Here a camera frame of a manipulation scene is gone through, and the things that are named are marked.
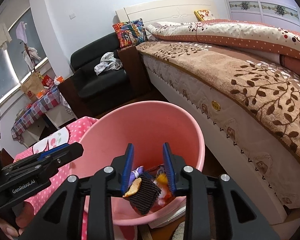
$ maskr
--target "wooden armrest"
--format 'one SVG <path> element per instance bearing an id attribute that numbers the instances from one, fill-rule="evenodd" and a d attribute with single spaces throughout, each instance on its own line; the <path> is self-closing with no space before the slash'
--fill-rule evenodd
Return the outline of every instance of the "wooden armrest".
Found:
<path id="1" fill-rule="evenodd" d="M 60 93 L 63 95 L 65 100 L 68 102 L 74 114 L 77 118 L 81 118 L 84 116 L 92 116 L 92 112 L 88 109 L 85 102 L 79 97 L 78 92 L 74 86 L 74 83 L 71 77 L 64 80 L 62 83 L 58 85 L 58 89 Z"/>
<path id="2" fill-rule="evenodd" d="M 13 161 L 14 159 L 11 157 L 11 155 L 4 148 L 2 148 L 0 152 L 0 162 L 2 167 L 10 165 L 13 163 Z"/>
<path id="3" fill-rule="evenodd" d="M 137 95 L 143 95 L 149 92 L 150 82 L 136 46 L 132 45 L 118 49 L 118 56 L 135 93 Z"/>

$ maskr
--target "gray cloth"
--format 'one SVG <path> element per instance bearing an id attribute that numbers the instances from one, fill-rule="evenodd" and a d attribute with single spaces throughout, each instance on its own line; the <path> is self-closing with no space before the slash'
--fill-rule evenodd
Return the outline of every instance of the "gray cloth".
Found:
<path id="1" fill-rule="evenodd" d="M 182 222 L 174 232 L 174 235 L 172 237 L 172 240 L 183 240 L 183 233 L 185 231 L 185 223 Z"/>
<path id="2" fill-rule="evenodd" d="M 107 52 L 101 57 L 100 63 L 95 66 L 94 71 L 99 75 L 102 71 L 120 68 L 122 68 L 121 60 L 115 58 L 113 52 Z"/>

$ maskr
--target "black mount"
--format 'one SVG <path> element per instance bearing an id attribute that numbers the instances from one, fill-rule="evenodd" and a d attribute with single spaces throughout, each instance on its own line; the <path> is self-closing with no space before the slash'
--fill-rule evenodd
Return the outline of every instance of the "black mount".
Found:
<path id="1" fill-rule="evenodd" d="M 217 240 L 279 240 L 256 206 L 226 174 L 203 175 L 173 155 L 176 195 L 186 196 L 184 240 L 210 240 L 208 195 L 214 200 Z M 19 240 L 81 240 L 84 201 L 90 195 L 88 240 L 114 240 L 111 197 L 122 197 L 126 154 L 87 178 L 69 176 L 30 222 Z"/>
<path id="2" fill-rule="evenodd" d="M 58 168 L 82 153 L 79 143 L 63 144 L 4 167 L 0 176 L 0 217 L 19 229 L 12 208 L 49 187 L 50 178 L 58 173 Z"/>

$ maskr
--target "black textured object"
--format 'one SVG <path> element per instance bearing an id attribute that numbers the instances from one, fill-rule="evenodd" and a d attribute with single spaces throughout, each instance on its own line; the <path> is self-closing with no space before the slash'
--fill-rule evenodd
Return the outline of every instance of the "black textured object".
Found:
<path id="1" fill-rule="evenodd" d="M 152 176 L 152 175 L 151 175 L 149 172 L 147 172 L 147 171 L 144 171 L 144 172 L 142 173 L 142 176 L 145 177 L 145 178 L 148 178 L 148 179 L 155 179 L 155 177 Z"/>
<path id="2" fill-rule="evenodd" d="M 139 177 L 142 181 L 138 192 L 127 199 L 130 201 L 132 207 L 139 210 L 141 215 L 146 215 L 160 195 L 161 189 L 146 175 L 141 174 Z"/>

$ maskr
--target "human hand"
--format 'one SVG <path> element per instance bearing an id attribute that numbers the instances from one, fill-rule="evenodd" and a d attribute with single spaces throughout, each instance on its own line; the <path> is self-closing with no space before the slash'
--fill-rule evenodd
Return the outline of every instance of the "human hand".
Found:
<path id="1" fill-rule="evenodd" d="M 18 237 L 23 233 L 25 227 L 33 218 L 34 208 L 29 202 L 25 201 L 21 214 L 16 218 L 16 224 L 20 227 L 19 232 L 2 218 L 0 218 L 0 228 L 9 239 L 13 239 L 13 237 Z"/>

